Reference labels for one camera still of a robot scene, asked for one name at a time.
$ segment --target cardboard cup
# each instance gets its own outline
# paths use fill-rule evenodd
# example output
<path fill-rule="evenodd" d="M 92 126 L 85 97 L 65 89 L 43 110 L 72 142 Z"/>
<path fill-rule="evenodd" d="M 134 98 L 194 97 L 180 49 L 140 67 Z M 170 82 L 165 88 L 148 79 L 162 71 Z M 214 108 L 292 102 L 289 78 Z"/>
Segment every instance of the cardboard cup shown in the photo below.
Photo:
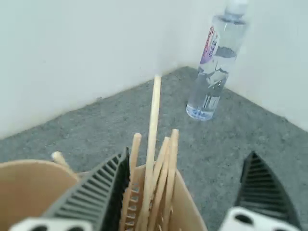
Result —
<path fill-rule="evenodd" d="M 0 230 L 26 217 L 39 217 L 78 178 L 65 167 L 43 160 L 0 163 Z"/>

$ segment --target wooden stick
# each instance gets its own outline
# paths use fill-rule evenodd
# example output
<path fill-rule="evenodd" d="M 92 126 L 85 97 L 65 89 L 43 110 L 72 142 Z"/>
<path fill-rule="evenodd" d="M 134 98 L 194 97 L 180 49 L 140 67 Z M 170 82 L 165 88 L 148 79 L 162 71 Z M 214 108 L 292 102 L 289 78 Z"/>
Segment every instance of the wooden stick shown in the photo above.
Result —
<path fill-rule="evenodd" d="M 156 187 L 158 177 L 159 177 L 159 174 L 160 174 L 160 171 L 161 171 L 164 159 L 165 159 L 165 155 L 166 155 L 166 152 L 168 151 L 168 149 L 169 149 L 169 137 L 165 137 L 163 144 L 162 144 L 162 147 L 160 148 L 159 155 L 158 155 L 158 158 L 157 158 L 157 161 L 156 161 L 156 164 L 155 164 L 155 167 L 154 167 L 154 171 L 153 171 L 153 182 L 151 184 L 151 193 L 150 193 L 151 195 L 154 193 L 154 189 Z M 142 209 L 141 209 L 141 212 L 138 216 L 137 223 L 136 223 L 136 226 L 135 226 L 136 230 L 139 230 L 139 228 L 140 228 L 140 224 L 142 223 L 142 220 L 143 220 L 142 215 L 143 214 L 142 214 Z"/>
<path fill-rule="evenodd" d="M 162 169 L 163 162 L 165 160 L 165 155 L 166 155 L 166 152 L 169 148 L 169 145 L 170 145 L 169 137 L 165 137 L 163 144 L 162 144 L 162 147 L 160 148 L 158 158 L 156 160 L 154 171 L 153 171 L 153 182 L 152 182 L 151 191 L 150 191 L 151 198 L 152 198 L 154 190 L 156 188 L 156 185 L 157 185 L 157 182 L 158 182 L 158 177 L 159 177 L 160 171 Z"/>
<path fill-rule="evenodd" d="M 133 144 L 131 146 L 131 154 L 130 154 L 130 182 L 128 185 L 128 188 L 126 189 L 126 192 L 124 194 L 123 199 L 123 208 L 122 208 L 122 217 L 121 217 L 121 223 L 120 223 L 120 231 L 125 230 L 125 223 L 126 223 L 126 215 L 127 215 L 127 209 L 129 206 L 129 200 L 131 195 L 131 189 L 134 179 L 134 172 L 137 164 L 138 159 L 138 153 L 139 153 L 139 146 L 141 142 L 141 134 L 135 133 L 133 138 Z"/>
<path fill-rule="evenodd" d="M 154 228 L 155 228 L 155 224 L 156 224 L 156 220 L 157 220 L 157 214 L 158 214 L 158 210 L 159 210 L 159 207 L 160 207 L 160 202 L 161 202 L 162 197 L 163 197 L 163 193 L 164 193 L 164 189 L 165 189 L 165 185 L 166 185 L 166 180 L 167 180 L 167 176 L 168 176 L 168 166 L 169 166 L 169 156 L 170 156 L 169 154 L 170 154 L 170 151 L 169 151 L 169 147 L 168 147 L 166 154 L 165 154 L 165 158 L 164 158 L 163 169 L 162 169 L 162 172 L 161 172 L 159 180 L 158 180 L 158 185 L 157 185 L 155 197 L 154 197 L 154 200 L 153 200 L 152 210 L 151 210 L 150 218 L 149 218 L 148 231 L 154 231 Z"/>
<path fill-rule="evenodd" d="M 67 168 L 71 173 L 73 173 L 74 175 L 76 175 L 78 177 L 78 179 L 80 178 L 78 174 L 76 174 L 71 167 L 69 166 L 69 164 L 65 161 L 63 155 L 61 152 L 56 151 L 54 153 L 51 154 L 51 157 L 53 159 L 53 161 L 57 164 L 62 165 L 63 167 Z"/>
<path fill-rule="evenodd" d="M 166 185 L 166 200 L 164 206 L 164 222 L 162 231 L 167 231 L 169 228 L 170 208 L 173 195 L 174 179 L 177 169 L 177 156 L 178 156 L 178 143 L 179 143 L 179 130 L 173 129 L 171 134 L 170 144 L 170 161 L 168 168 L 168 178 Z"/>
<path fill-rule="evenodd" d="M 161 77 L 155 76 L 154 87 L 152 95 L 152 106 L 150 115 L 150 126 L 149 126 L 149 139 L 148 139 L 148 150 L 146 156 L 145 165 L 145 178 L 144 178 L 144 191 L 143 191 L 143 203 L 142 203 L 142 224 L 141 230 L 146 231 L 149 219 L 149 208 L 151 202 L 151 184 L 153 176 L 153 166 L 155 158 L 155 146 L 156 146 L 156 134 L 158 125 L 158 114 L 159 114 L 159 101 L 160 101 L 160 87 Z"/>

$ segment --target plastic bottle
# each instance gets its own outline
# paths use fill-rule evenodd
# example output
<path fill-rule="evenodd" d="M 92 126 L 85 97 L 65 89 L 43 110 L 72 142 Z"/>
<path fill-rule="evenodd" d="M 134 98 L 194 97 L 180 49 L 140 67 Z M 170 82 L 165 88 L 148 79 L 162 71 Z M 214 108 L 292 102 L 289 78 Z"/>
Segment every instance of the plastic bottle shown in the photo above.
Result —
<path fill-rule="evenodd" d="M 230 0 L 224 15 L 213 17 L 198 68 L 198 78 L 186 107 L 190 117 L 198 120 L 213 117 L 248 27 L 243 19 L 247 6 L 248 0 Z"/>

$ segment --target water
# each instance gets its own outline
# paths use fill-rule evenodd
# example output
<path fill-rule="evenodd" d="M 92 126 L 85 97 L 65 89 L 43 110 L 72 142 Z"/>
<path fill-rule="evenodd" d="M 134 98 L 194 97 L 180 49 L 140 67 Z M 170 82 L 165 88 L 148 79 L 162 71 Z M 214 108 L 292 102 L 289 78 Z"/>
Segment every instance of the water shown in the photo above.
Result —
<path fill-rule="evenodd" d="M 229 72 L 235 63 L 247 23 L 241 19 L 241 15 L 226 13 L 214 16 L 212 28 L 186 107 L 187 114 L 198 120 L 209 120 L 213 117 Z"/>

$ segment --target gray carpet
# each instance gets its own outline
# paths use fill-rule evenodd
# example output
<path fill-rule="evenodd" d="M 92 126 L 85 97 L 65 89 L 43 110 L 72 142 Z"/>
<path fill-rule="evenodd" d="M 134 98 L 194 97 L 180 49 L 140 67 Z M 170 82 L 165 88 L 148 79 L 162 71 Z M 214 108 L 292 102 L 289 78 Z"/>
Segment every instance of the gray carpet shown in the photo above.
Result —
<path fill-rule="evenodd" d="M 250 101 L 224 91 L 215 119 L 196 122 L 185 113 L 196 71 L 181 68 L 162 80 L 158 147 L 172 128 L 180 130 L 178 169 L 208 229 L 219 227 L 239 187 L 242 163 L 255 150 L 278 175 L 308 223 L 308 133 Z M 50 159 L 62 151 L 75 171 L 91 169 L 143 135 L 145 163 L 153 82 L 69 112 L 0 141 L 0 161 Z"/>

